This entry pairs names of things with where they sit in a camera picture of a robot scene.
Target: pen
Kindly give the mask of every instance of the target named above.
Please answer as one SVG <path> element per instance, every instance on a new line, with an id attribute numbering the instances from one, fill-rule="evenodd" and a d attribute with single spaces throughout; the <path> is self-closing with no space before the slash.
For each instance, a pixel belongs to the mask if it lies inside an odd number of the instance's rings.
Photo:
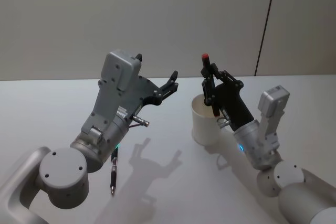
<path id="1" fill-rule="evenodd" d="M 111 194 L 114 196 L 114 193 L 116 192 L 115 186 L 117 183 L 117 162 L 118 162 L 118 148 L 115 148 L 115 150 L 112 152 L 111 155 L 111 160 L 112 160 L 112 172 L 111 172 L 111 184 L 110 184 L 110 189 L 111 189 Z"/>

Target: white cup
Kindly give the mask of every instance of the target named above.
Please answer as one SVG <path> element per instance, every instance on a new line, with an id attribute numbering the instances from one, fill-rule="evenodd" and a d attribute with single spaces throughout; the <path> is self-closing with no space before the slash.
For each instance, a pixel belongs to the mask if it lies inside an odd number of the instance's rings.
<path id="1" fill-rule="evenodd" d="M 204 95 L 196 96 L 192 103 L 193 112 L 193 139 L 203 146 L 215 144 L 221 137 L 221 119 L 214 116 L 212 107 L 204 104 Z"/>

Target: white paper cup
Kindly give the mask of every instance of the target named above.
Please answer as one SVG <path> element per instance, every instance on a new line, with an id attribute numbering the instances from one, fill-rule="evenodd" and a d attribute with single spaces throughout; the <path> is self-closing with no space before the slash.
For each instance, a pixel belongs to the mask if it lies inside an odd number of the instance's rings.
<path id="1" fill-rule="evenodd" d="M 222 117 L 214 116 L 212 107 L 204 104 L 204 95 L 196 96 L 192 103 L 193 139 L 203 146 L 215 144 L 221 136 L 221 128 L 217 121 Z"/>

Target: black pen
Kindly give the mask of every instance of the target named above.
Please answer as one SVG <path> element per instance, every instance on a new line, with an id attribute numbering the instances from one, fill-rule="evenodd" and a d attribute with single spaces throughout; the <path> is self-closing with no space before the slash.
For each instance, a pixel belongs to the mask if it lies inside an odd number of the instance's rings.
<path id="1" fill-rule="evenodd" d="M 116 192 L 115 186 L 117 183 L 117 163 L 118 163 L 118 146 L 115 148 L 115 150 L 112 152 L 111 160 L 112 160 L 112 172 L 111 172 L 111 194 L 114 196 L 114 193 Z"/>

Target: white table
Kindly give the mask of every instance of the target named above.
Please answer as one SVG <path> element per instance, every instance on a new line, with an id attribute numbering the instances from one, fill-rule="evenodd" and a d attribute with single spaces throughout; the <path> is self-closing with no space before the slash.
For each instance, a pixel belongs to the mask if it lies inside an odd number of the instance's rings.
<path id="1" fill-rule="evenodd" d="M 281 84 L 291 93 L 278 128 L 280 153 L 336 186 L 336 76 L 239 79 L 245 85 L 241 96 L 257 119 L 262 91 Z M 165 79 L 153 81 L 160 85 Z M 257 171 L 228 131 L 211 148 L 192 140 L 190 106 L 202 92 L 201 81 L 178 79 L 176 94 L 141 111 L 151 125 L 131 129 L 121 142 L 114 198 L 106 162 L 89 175 L 90 193 L 79 207 L 57 209 L 39 192 L 31 210 L 50 224 L 286 223 L 276 200 L 258 192 Z M 0 82 L 0 177 L 29 149 L 69 146 L 97 92 L 96 80 Z M 141 155 L 134 154 L 139 145 Z"/>

